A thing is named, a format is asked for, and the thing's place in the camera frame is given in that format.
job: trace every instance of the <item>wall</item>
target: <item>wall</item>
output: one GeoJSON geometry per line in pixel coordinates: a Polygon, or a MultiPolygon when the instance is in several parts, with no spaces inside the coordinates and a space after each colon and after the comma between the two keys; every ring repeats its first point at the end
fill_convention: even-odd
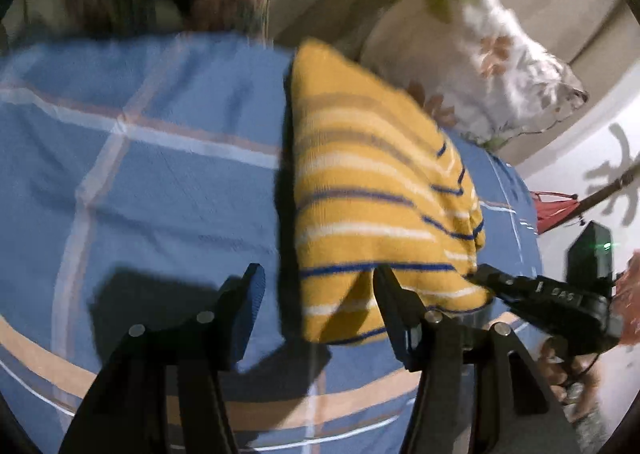
{"type": "MultiPolygon", "coordinates": [[[[601,113],[599,119],[582,126],[584,121],[578,122],[571,138],[556,144],[559,152],[548,165],[536,168],[530,163],[529,169],[537,169],[536,172],[520,171],[530,190],[578,193],[582,198],[616,179],[640,159],[640,66],[636,64],[622,82],[604,99],[606,103],[617,103],[612,106],[617,114],[607,118],[606,112],[601,113]]],[[[546,158],[550,158],[549,152],[546,150],[546,158]]],[[[540,165],[545,156],[534,158],[540,165]]],[[[639,187],[640,181],[636,181],[610,205],[604,202],[585,214],[587,221],[596,220],[612,230],[615,272],[624,270],[633,250],[640,249],[640,210],[635,213],[639,187]]],[[[567,224],[539,237],[545,275],[564,279],[566,250],[581,230],[578,224],[567,224]]],[[[619,347],[602,358],[600,405],[611,433],[640,390],[640,347],[619,347]]]]}

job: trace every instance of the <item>white wall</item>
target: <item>white wall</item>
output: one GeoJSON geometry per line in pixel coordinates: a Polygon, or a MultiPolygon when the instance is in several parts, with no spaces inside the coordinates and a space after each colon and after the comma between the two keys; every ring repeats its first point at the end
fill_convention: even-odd
{"type": "MultiPolygon", "coordinates": [[[[600,168],[606,162],[609,162],[613,169],[621,164],[623,151],[619,140],[612,134],[610,129],[612,124],[618,124],[626,135],[631,159],[639,157],[640,67],[638,65],[630,70],[626,81],[622,88],[620,84],[618,85],[617,92],[614,91],[608,98],[603,99],[608,103],[617,102],[617,105],[612,106],[613,113],[609,112],[612,116],[607,116],[607,112],[600,109],[599,119],[591,119],[585,125],[576,124],[578,132],[569,135],[565,142],[556,142],[554,148],[544,149],[542,156],[532,157],[537,165],[541,160],[549,161],[549,158],[552,162],[546,167],[533,167],[537,169],[533,174],[527,175],[526,171],[520,171],[530,190],[578,193],[580,198],[584,198],[590,193],[590,187],[601,187],[614,180],[618,172],[595,178],[588,176],[590,171],[600,168]]],[[[621,173],[624,169],[626,167],[622,167],[619,172],[621,173]]],[[[629,190],[637,192],[639,187],[640,181],[636,181],[625,192],[629,190]]],[[[624,270],[633,250],[640,249],[640,209],[629,225],[623,224],[628,203],[629,198],[622,195],[614,203],[610,214],[603,214],[607,206],[607,202],[603,202],[584,216],[587,221],[593,219],[611,229],[615,272],[624,270]]],[[[564,279],[566,250],[581,230],[582,227],[578,224],[568,224],[539,237],[538,243],[545,275],[564,279]]],[[[603,381],[599,390],[599,399],[607,428],[611,433],[640,390],[640,346],[634,348],[620,346],[607,352],[602,358],[603,381]]]]}

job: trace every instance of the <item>bed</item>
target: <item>bed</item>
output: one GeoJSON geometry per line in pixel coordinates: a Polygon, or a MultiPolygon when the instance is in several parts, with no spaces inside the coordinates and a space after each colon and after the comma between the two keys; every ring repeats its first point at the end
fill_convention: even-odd
{"type": "MultiPolygon", "coordinates": [[[[57,452],[131,325],[181,322],[250,262],[265,268],[266,296],[223,377],[241,452],[399,449],[417,373],[386,340],[296,333],[292,171],[280,160],[292,57],[238,36],[178,35],[39,44],[0,61],[0,392],[43,453],[57,452]]],[[[542,273],[523,181],[450,138],[481,200],[479,263],[542,273]]],[[[505,312],[494,302],[463,318],[508,320],[535,351],[542,334],[505,312]]],[[[177,409],[167,415],[180,452],[177,409]]]]}

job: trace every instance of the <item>folded shirt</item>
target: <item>folded shirt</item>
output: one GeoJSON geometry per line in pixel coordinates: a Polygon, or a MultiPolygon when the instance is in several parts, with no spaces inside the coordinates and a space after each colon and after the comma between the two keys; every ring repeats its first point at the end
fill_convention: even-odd
{"type": "Polygon", "coordinates": [[[484,244],[478,197],[433,120],[318,41],[300,47],[291,93],[305,338],[382,335],[372,288],[382,263],[428,307],[484,306],[488,292],[465,278],[484,244]]]}

